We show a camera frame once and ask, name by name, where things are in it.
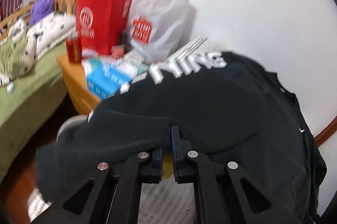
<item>wooden baseboard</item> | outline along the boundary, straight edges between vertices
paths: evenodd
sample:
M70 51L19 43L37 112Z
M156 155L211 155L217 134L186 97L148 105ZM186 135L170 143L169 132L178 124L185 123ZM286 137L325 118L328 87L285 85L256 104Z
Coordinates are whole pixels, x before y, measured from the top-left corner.
M317 146L322 145L330 136L337 131L337 116L326 126L317 136L315 142Z

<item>white printed lettering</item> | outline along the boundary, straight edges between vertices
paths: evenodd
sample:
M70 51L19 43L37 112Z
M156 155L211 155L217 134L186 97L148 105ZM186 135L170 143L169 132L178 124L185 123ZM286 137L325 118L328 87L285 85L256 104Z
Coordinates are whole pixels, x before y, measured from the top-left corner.
M142 80L146 79L147 75L148 75L148 73L144 72L144 73L140 74L139 76L135 76L134 79L132 80L131 84L134 84L136 82L139 82L139 81L142 81Z
M170 62L158 62L159 69L172 73L175 78L181 77L183 72L179 68L179 65L175 61Z
M207 56L214 68L224 68L227 65L227 62L221 57L221 52L210 52L207 53Z
M124 93L127 93L130 89L130 84L129 83L124 83L120 89L119 89L119 93L120 94L124 94Z
M160 71L159 67L156 64L152 64L150 66L149 74L155 84L161 83L164 79L163 73Z
M183 69L185 75L189 75L192 72L192 68L188 65L185 58L181 58L178 60L180 67Z
M90 39L94 39L94 37L95 37L95 30L94 29L86 30L86 29L82 28L82 30L81 30L81 36L86 37L86 38L90 38Z
M207 58L205 56L205 54L193 53L193 54L190 54L187 57L187 59L188 59L189 63L191 64L191 66L193 68L193 71L195 73L198 73L198 71L200 71L200 69L201 69L201 66L199 64L204 65L207 69L210 69L213 66L212 62L210 61L209 58Z

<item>white plastic bag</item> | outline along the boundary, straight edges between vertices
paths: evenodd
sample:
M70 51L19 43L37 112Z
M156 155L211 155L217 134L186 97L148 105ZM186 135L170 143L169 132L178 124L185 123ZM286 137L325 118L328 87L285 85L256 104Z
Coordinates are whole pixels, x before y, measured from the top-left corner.
M132 0L128 30L134 51L162 61L172 54L181 39L189 0Z

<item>green bedsheet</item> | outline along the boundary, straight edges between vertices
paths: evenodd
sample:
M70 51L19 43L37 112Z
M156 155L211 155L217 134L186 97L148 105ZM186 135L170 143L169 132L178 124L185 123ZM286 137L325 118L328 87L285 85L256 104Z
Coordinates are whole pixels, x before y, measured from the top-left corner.
M47 52L30 73L14 81L12 94L0 87L0 181L35 132L50 118L67 93L56 58L65 42Z

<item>red can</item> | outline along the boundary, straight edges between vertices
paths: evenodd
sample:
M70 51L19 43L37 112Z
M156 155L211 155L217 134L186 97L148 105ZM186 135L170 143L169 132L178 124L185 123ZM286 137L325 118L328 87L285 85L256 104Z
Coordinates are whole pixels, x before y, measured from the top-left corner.
M67 37L65 41L67 45L68 60L71 63L81 63L82 60L82 44L79 33L74 31Z

